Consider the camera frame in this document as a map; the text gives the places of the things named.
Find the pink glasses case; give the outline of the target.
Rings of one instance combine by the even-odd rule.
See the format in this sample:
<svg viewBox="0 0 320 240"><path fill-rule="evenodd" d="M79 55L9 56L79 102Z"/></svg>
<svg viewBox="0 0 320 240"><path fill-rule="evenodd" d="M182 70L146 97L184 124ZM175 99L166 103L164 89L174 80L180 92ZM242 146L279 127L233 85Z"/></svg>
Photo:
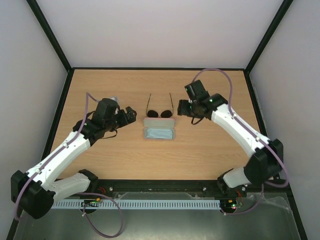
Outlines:
<svg viewBox="0 0 320 240"><path fill-rule="evenodd" d="M174 140L176 121L174 118L155 118L155 117L145 117L143 120L143 138L145 140ZM173 139L150 139L146 138L147 129L170 129L173 132Z"/></svg>

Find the light blue cleaning cloth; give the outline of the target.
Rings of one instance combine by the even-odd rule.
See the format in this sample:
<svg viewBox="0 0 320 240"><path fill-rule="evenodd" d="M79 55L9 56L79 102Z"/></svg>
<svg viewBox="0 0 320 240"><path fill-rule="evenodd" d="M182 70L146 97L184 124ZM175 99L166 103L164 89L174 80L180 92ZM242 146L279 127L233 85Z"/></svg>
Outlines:
<svg viewBox="0 0 320 240"><path fill-rule="evenodd" d="M147 139L171 140L174 138L174 134L171 129L148 128L146 130L146 138Z"/></svg>

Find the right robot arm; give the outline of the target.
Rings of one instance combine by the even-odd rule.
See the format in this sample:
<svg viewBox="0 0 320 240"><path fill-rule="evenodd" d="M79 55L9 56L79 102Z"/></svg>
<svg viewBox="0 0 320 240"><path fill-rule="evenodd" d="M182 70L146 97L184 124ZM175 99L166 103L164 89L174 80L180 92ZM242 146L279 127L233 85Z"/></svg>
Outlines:
<svg viewBox="0 0 320 240"><path fill-rule="evenodd" d="M261 185L282 170L283 144L270 140L245 122L219 93L210 95L196 80L185 87L189 99L181 99L177 113L192 119L208 119L223 128L244 150L249 160L217 179L218 191L229 196L239 186Z"/></svg>

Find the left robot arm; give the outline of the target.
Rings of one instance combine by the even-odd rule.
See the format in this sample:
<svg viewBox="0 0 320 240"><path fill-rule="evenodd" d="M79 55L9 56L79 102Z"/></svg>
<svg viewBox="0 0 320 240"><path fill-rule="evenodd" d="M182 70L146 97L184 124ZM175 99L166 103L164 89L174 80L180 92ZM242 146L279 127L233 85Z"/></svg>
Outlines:
<svg viewBox="0 0 320 240"><path fill-rule="evenodd" d="M103 98L94 111L84 112L67 138L45 159L26 172L16 171L10 180L11 200L34 219L43 217L52 206L74 194L93 191L98 177L82 169L75 175L58 180L58 176L80 154L103 139L107 132L136 121L131 107L121 109L116 98Z"/></svg>

